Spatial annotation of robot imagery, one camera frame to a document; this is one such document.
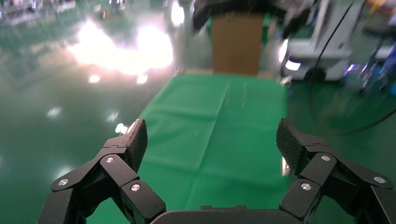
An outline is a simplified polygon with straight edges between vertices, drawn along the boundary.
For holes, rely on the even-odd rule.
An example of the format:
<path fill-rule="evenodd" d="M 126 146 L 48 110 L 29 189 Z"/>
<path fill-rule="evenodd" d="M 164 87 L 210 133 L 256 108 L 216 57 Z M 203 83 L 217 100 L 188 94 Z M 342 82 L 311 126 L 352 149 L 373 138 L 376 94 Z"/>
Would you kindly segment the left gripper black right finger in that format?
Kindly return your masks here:
<path fill-rule="evenodd" d="M 393 182 L 336 152 L 325 139 L 299 131 L 282 118 L 276 145 L 297 177 L 280 209 L 309 223 L 321 199 L 333 199 L 357 224 L 393 224 L 396 193 Z"/>

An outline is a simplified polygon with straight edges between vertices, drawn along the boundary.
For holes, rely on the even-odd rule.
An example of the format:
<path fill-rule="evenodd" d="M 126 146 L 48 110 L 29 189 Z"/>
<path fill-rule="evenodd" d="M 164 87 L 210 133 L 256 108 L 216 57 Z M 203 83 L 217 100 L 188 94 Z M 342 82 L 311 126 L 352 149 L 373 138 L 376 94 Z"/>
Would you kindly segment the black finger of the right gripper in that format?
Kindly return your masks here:
<path fill-rule="evenodd" d="M 196 0 L 192 14 L 193 31 L 196 33 L 202 29 L 212 14 L 213 0 Z"/>
<path fill-rule="evenodd" d="M 282 39 L 287 39 L 306 24 L 313 0 L 280 0 L 281 9 L 285 10 L 283 16 Z"/>

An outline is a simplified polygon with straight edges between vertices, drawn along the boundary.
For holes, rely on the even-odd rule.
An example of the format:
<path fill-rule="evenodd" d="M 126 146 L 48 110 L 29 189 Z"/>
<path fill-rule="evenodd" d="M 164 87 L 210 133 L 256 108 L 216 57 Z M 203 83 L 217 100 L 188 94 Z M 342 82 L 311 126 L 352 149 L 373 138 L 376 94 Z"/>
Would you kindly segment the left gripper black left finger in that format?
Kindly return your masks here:
<path fill-rule="evenodd" d="M 166 205 L 138 175 L 147 144 L 142 119 L 126 134 L 108 139 L 93 159 L 52 183 L 38 223 L 84 224 L 107 199 L 114 201 L 129 223 L 151 223 L 166 211 Z"/>

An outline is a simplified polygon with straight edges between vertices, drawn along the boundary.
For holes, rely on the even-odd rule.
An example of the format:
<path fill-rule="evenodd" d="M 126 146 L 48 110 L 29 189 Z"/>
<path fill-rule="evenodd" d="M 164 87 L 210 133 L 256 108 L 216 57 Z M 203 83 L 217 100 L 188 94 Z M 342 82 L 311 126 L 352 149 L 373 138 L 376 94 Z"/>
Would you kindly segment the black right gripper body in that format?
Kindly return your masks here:
<path fill-rule="evenodd" d="M 214 15 L 229 12 L 276 14 L 279 8 L 276 0 L 222 0 L 213 5 Z"/>

